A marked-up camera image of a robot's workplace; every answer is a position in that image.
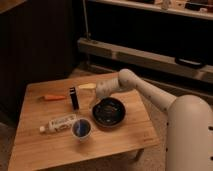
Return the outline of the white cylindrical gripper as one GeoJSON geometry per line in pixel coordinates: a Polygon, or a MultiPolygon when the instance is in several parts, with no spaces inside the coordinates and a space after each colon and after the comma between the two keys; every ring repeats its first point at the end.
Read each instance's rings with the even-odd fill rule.
{"type": "Polygon", "coordinates": [[[104,80],[98,82],[97,84],[94,83],[87,83],[78,86],[79,89],[95,89],[96,96],[99,99],[103,99],[109,97],[111,94],[117,92],[119,90],[119,82],[117,78],[104,80]]]}

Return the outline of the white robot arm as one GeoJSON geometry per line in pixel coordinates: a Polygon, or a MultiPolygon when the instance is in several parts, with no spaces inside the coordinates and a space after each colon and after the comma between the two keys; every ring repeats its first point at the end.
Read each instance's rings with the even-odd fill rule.
{"type": "Polygon", "coordinates": [[[93,90],[94,106],[113,93],[136,90],[168,115],[165,171],[213,171],[213,110],[195,95],[174,96],[138,77],[129,69],[79,89],[93,90]]]}

